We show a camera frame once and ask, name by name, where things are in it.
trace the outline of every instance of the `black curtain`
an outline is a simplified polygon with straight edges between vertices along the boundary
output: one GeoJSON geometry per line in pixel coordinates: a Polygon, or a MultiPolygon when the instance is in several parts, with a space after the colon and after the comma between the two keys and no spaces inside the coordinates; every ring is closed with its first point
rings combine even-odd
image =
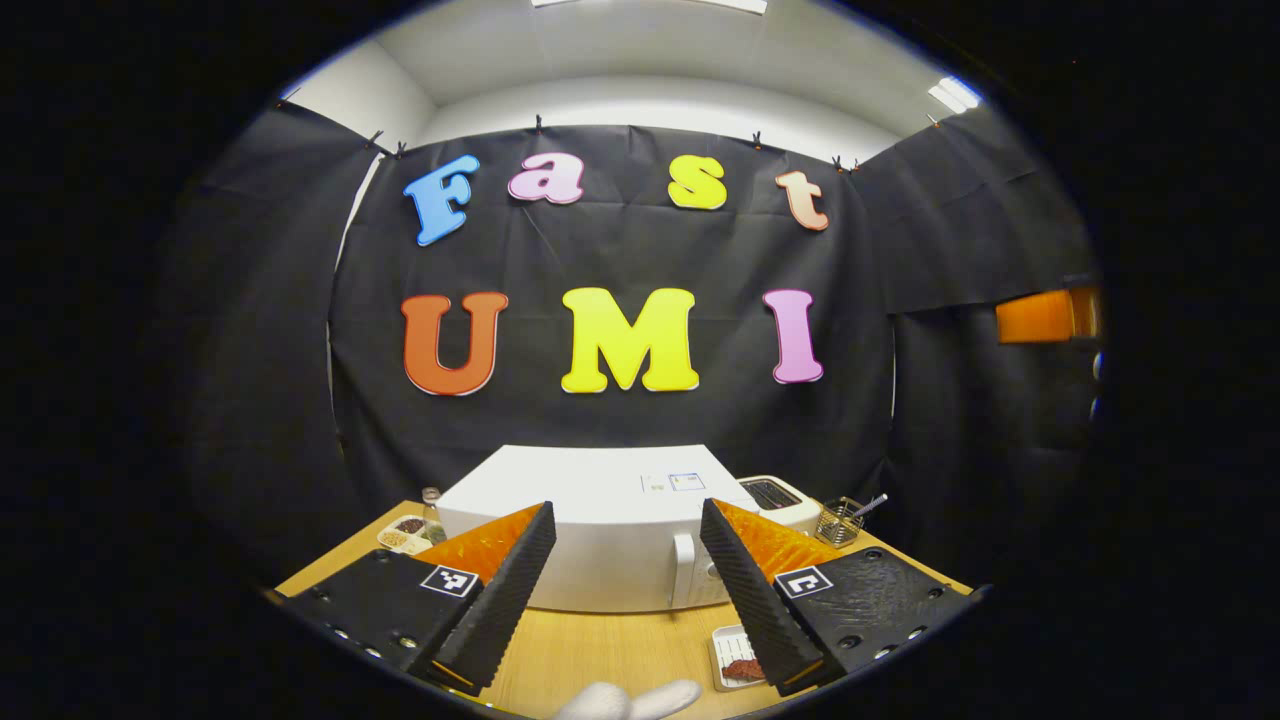
{"type": "Polygon", "coordinates": [[[1000,346],[992,305],[1088,282],[1092,261],[1070,202],[993,113],[950,118],[858,173],[654,128],[442,142],[380,163],[334,275],[375,154],[285,104],[188,193],[174,232],[160,320],[173,332],[159,336],[183,388],[175,441],[196,501],[273,578],[422,486],[448,488],[504,443],[705,443],[740,477],[774,474],[820,500],[884,491],[870,528],[966,582],[993,579],[1075,482],[1093,345],[1000,346]],[[549,151],[584,159],[584,197],[512,199],[521,160],[549,151]],[[467,220],[420,247],[403,190],[465,154],[480,161],[467,220]],[[667,165],[685,154],[721,161],[724,206],[673,206],[667,165]],[[790,170],[823,188],[826,231],[792,218],[773,179],[790,170]],[[591,286],[630,320],[657,288],[692,292],[700,387],[621,391],[611,377],[599,395],[564,393],[573,318],[562,296],[591,286]],[[772,378],[777,336],[760,296],[777,288],[814,296],[826,368],[815,383],[772,378]],[[451,299],[439,355],[457,366],[468,351],[461,301],[480,291],[511,301],[493,378],[466,397],[421,392],[403,369],[401,304],[451,299]]]}
{"type": "Polygon", "coordinates": [[[448,488],[504,443],[659,446],[704,443],[739,477],[773,474],[820,498],[863,492],[888,433],[890,322],[859,197],[831,163],[705,133],[571,127],[453,140],[384,163],[352,223],[334,286],[334,392],[360,493],[381,506],[434,484],[448,488]],[[581,158],[585,195],[570,205],[512,199],[507,182],[536,152],[581,158]],[[426,247],[404,187],[471,154],[466,223],[426,247]],[[728,191],[714,211],[667,195],[669,163],[712,156],[728,191]],[[803,228],[774,178],[803,170],[823,190],[823,232],[803,228]],[[630,322],[657,288],[694,293],[689,337],[700,386],[649,392],[616,380],[567,395],[576,287],[608,288],[630,322]],[[780,384],[777,331],[762,296],[810,292],[814,352],[826,374],[780,384]],[[465,397],[419,391],[403,366],[401,304],[443,295],[445,366],[467,357],[462,299],[500,291],[493,378],[465,397]]]}
{"type": "Polygon", "coordinates": [[[1000,345],[995,305],[1096,283],[1084,223],[987,108],[868,160],[896,398],[872,529],[957,579],[998,582],[1079,482],[1100,341],[1000,345]]]}
{"type": "Polygon", "coordinates": [[[924,128],[850,177],[867,206],[887,313],[1100,279],[1070,199],[987,106],[924,128]]]}
{"type": "Polygon", "coordinates": [[[188,188],[168,241],[147,342],[175,398],[168,439],[197,507],[270,584],[379,510],[342,464],[325,340],[343,227],[376,154],[273,106],[188,188]]]}

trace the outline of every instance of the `spice container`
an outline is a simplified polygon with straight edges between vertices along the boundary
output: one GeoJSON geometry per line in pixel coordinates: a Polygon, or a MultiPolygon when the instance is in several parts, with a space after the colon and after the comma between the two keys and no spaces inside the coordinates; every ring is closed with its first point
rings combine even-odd
{"type": "Polygon", "coordinates": [[[430,518],[435,515],[435,503],[440,500],[440,491],[438,488],[422,488],[422,520],[426,527],[422,529],[421,536],[431,542],[431,544],[439,544],[448,539],[444,534],[444,525],[439,520],[430,518]]]}

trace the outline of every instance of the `meat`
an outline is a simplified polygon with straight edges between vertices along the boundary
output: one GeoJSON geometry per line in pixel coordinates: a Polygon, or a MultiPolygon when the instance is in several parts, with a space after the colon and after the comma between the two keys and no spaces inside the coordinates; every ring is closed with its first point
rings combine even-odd
{"type": "Polygon", "coordinates": [[[763,680],[764,670],[759,660],[735,660],[728,667],[721,667],[721,674],[730,680],[763,680]]]}

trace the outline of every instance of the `microwave oven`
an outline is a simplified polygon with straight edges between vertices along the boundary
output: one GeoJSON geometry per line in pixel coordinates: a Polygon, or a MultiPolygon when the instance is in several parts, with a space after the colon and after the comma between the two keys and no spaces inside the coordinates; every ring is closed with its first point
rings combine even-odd
{"type": "Polygon", "coordinates": [[[708,497],[760,511],[701,445],[508,445],[445,491],[436,510],[444,532],[456,537],[550,501],[556,546],[529,607],[641,612],[728,601],[698,537],[708,497]]]}

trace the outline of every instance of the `letter f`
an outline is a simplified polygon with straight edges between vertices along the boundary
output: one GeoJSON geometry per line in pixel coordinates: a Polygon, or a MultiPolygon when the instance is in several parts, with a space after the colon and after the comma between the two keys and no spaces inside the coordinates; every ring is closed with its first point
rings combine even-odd
{"type": "Polygon", "coordinates": [[[463,155],[408,183],[404,195],[413,199],[417,219],[422,223],[422,231],[417,233],[419,245],[426,247],[467,222],[467,214],[451,208],[449,200],[458,205],[466,205],[471,200],[471,183],[457,176],[474,173],[479,168],[480,160],[475,155],[463,155]]]}

